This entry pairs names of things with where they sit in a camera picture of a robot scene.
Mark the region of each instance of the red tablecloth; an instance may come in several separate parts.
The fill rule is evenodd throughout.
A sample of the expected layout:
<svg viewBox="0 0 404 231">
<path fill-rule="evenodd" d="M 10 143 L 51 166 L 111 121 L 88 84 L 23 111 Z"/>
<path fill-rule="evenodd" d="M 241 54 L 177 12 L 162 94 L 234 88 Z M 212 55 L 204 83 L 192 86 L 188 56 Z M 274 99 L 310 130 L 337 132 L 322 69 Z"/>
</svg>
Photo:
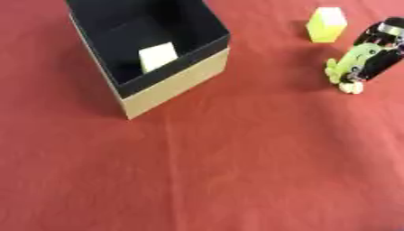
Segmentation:
<svg viewBox="0 0 404 231">
<path fill-rule="evenodd" d="M 0 9 L 0 230 L 389 231 L 404 226 L 404 64 L 360 96 L 339 58 L 401 0 L 209 0 L 227 71 L 125 121 L 61 1 Z M 334 44 L 308 42 L 340 6 Z"/>
</svg>

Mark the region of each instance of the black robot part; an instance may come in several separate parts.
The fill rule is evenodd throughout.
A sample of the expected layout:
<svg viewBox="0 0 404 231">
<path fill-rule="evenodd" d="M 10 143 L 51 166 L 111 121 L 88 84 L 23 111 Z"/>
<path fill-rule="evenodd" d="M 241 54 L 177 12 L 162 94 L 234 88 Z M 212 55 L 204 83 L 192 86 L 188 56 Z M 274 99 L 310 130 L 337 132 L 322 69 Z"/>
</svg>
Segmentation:
<svg viewBox="0 0 404 231">
<path fill-rule="evenodd" d="M 374 79 L 386 69 L 398 63 L 404 58 L 404 18 L 391 17 L 384 22 L 378 22 L 370 26 L 354 42 L 354 46 L 371 42 L 381 47 L 395 46 L 389 50 L 383 50 L 369 58 L 357 78 L 362 80 Z"/>
</svg>

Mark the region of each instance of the block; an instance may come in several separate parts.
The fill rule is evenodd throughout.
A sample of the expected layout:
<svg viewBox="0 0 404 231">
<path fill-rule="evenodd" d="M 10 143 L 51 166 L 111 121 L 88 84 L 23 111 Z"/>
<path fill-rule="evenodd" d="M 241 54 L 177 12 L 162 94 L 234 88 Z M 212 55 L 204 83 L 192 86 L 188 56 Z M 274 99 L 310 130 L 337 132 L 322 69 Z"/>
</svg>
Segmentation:
<svg viewBox="0 0 404 231">
<path fill-rule="evenodd" d="M 307 24 L 312 42 L 335 42 L 348 22 L 339 7 L 319 7 Z"/>
<path fill-rule="evenodd" d="M 171 42 L 139 51 L 143 73 L 158 69 L 178 58 Z"/>
</svg>

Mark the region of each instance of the yellow cube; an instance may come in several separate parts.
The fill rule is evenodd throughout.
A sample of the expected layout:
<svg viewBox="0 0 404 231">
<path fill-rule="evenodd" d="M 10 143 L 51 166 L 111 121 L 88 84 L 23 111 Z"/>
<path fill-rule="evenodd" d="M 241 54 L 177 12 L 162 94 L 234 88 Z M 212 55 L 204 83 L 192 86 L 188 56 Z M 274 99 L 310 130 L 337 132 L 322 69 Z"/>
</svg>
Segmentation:
<svg viewBox="0 0 404 231">
<path fill-rule="evenodd" d="M 307 24 L 312 42 L 335 42 L 348 25 L 339 7 L 319 7 Z"/>
</svg>

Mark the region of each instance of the cardboard box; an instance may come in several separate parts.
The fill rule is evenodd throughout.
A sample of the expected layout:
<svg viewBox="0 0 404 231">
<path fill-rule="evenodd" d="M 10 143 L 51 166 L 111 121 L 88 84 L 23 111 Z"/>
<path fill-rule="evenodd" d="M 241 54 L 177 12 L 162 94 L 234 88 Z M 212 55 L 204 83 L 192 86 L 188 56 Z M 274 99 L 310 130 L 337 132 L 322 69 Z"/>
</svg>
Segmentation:
<svg viewBox="0 0 404 231">
<path fill-rule="evenodd" d="M 225 69 L 230 33 L 201 0 L 67 0 L 71 21 L 128 118 Z M 139 51 L 172 42 L 179 58 L 142 73 Z"/>
</svg>

